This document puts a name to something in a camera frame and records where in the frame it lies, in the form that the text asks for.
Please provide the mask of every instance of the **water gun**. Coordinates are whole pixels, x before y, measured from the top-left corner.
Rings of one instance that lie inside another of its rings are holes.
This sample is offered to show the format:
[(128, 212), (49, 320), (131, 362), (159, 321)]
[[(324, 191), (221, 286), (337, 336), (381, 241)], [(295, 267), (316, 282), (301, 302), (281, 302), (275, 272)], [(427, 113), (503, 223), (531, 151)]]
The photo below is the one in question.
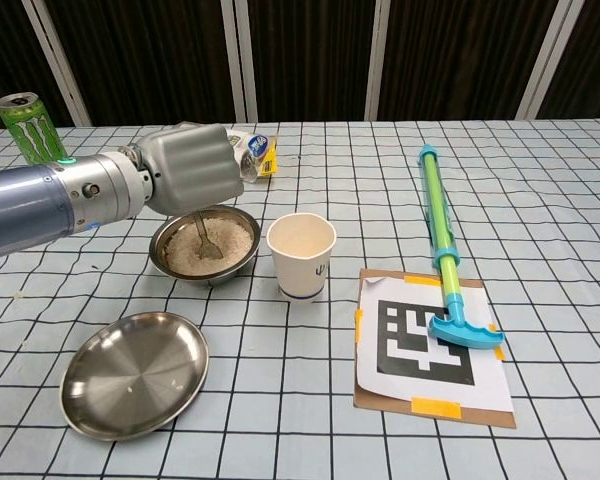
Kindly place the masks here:
[(431, 318), (428, 327), (429, 334), (469, 348), (495, 348), (504, 340), (504, 333), (471, 325), (464, 316), (464, 301), (457, 270), (460, 255), (451, 232), (451, 222), (435, 148), (425, 145), (420, 152), (419, 163), (423, 170), (429, 230), (434, 248), (433, 264), (442, 274), (444, 303), (449, 311), (446, 319), (435, 315)]

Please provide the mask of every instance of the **rice grain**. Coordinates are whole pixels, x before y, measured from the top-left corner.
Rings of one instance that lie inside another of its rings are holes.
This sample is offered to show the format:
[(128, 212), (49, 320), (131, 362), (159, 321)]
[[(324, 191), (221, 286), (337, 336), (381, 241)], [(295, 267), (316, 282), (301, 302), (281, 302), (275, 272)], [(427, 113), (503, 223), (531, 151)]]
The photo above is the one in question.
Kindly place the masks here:
[(167, 264), (181, 275), (202, 276), (221, 272), (244, 258), (253, 243), (242, 225), (224, 218), (203, 219), (209, 240), (222, 252), (223, 258), (200, 258), (200, 235), (195, 224), (178, 230), (167, 245)]

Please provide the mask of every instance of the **metal plate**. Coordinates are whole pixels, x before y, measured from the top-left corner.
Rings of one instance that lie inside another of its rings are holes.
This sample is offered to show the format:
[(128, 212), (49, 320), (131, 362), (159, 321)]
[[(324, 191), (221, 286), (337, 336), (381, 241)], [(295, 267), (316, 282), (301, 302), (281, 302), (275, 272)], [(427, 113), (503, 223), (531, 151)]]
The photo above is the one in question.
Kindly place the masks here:
[(182, 412), (208, 366), (207, 342), (186, 318), (165, 312), (125, 317), (75, 354), (60, 387), (62, 410), (90, 437), (137, 437)]

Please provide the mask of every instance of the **monster energy can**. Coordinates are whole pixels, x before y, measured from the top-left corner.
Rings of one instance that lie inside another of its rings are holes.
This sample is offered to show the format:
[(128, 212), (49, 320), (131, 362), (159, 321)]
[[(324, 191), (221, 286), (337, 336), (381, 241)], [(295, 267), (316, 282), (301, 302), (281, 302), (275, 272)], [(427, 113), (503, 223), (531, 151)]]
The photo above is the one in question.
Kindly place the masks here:
[(47, 109), (35, 93), (14, 93), (0, 99), (0, 117), (29, 165), (67, 156)]

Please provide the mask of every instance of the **white paper cup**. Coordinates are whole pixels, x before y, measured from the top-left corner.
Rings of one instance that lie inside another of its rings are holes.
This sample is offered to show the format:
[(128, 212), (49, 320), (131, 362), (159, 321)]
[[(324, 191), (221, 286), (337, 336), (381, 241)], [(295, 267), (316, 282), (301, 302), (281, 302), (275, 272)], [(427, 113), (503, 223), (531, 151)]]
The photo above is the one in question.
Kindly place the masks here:
[(280, 293), (290, 301), (311, 302), (323, 290), (336, 229), (320, 215), (291, 213), (267, 232)]

